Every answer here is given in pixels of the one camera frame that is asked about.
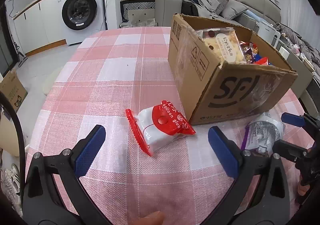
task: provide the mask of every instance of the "tablecloth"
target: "tablecloth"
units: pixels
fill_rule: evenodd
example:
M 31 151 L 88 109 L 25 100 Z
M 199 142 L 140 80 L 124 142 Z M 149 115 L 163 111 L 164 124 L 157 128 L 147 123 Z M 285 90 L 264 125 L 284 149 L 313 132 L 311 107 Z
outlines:
M 153 211 L 163 211 L 164 224 L 199 224 L 214 209 L 232 183 L 208 144 L 213 124 L 194 126 L 197 134 L 143 153 L 129 128 L 124 110 L 135 112 L 168 100 L 183 107 L 167 61 L 170 28 L 125 28 L 99 32 L 85 39 L 57 77 L 39 113 L 27 157 L 59 154 L 73 148 L 96 125 L 106 140 L 87 175 L 80 181 L 100 210 L 114 224 L 132 223 Z M 289 90 L 270 110 L 276 120 L 283 112 L 303 114 Z M 217 123 L 241 145 L 244 127 L 254 117 Z M 286 125 L 284 140 L 302 147 L 313 140 L 302 129 Z M 283 160 L 291 199 L 291 215 L 299 172 Z M 63 200 L 73 212 L 61 180 Z M 241 208 L 252 195 L 251 186 Z

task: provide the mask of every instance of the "curtain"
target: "curtain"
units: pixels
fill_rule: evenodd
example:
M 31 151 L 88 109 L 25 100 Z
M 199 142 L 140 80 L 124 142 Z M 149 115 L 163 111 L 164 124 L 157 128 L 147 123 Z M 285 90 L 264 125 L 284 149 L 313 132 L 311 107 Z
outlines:
M 320 51 L 320 16 L 308 0 L 280 0 L 281 23 L 287 25 Z

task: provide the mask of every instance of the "cabinet door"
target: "cabinet door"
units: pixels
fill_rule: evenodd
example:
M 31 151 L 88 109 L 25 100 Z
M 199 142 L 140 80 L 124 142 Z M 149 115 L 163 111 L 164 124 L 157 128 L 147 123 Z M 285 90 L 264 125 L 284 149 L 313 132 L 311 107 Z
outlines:
M 29 8 L 25 14 L 28 26 L 29 51 L 48 45 L 49 41 L 42 23 L 39 3 Z
M 14 20 L 14 26 L 17 31 L 17 35 L 19 38 L 19 43 L 22 47 L 24 53 L 30 52 L 29 50 L 29 41 L 28 41 L 28 27 L 27 21 L 24 17 L 24 13 L 22 13 L 19 17 Z
M 62 33 L 63 21 L 58 1 L 42 0 L 40 10 L 49 43 L 65 39 Z

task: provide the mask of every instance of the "metal bolt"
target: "metal bolt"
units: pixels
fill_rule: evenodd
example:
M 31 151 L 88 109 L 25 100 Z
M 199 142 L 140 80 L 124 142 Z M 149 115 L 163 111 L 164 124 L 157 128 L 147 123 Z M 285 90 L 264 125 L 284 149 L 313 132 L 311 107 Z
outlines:
M 245 157 L 249 157 L 249 156 L 251 156 L 251 152 L 250 152 L 249 150 L 244 150 L 244 151 L 243 151 L 243 155 L 244 155 Z
M 62 151 L 62 155 L 64 155 L 64 156 L 68 156 L 68 155 L 70 155 L 70 153 L 71 153 L 71 150 L 70 149 L 65 149 L 64 151 Z
M 35 153 L 35 154 L 33 155 L 33 157 L 34 157 L 35 159 L 39 158 L 40 156 L 41 156 L 41 154 L 40 154 L 39 152 L 37 152 L 37 153 Z
M 280 155 L 279 155 L 278 153 L 274 153 L 274 154 L 273 154 L 273 157 L 274 157 L 275 159 L 280 159 Z

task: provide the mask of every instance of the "cardboard box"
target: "cardboard box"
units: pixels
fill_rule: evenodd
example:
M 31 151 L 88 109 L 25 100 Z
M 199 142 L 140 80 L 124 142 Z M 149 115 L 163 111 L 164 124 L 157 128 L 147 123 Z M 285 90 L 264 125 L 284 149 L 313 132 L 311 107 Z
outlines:
M 254 42 L 273 65 L 222 64 L 195 30 L 233 27 L 240 41 Z M 270 110 L 298 74 L 277 50 L 247 28 L 219 20 L 174 15 L 169 65 L 191 124 L 242 118 Z
M 9 71 L 0 82 L 0 91 L 7 97 L 16 112 L 28 94 L 15 70 Z

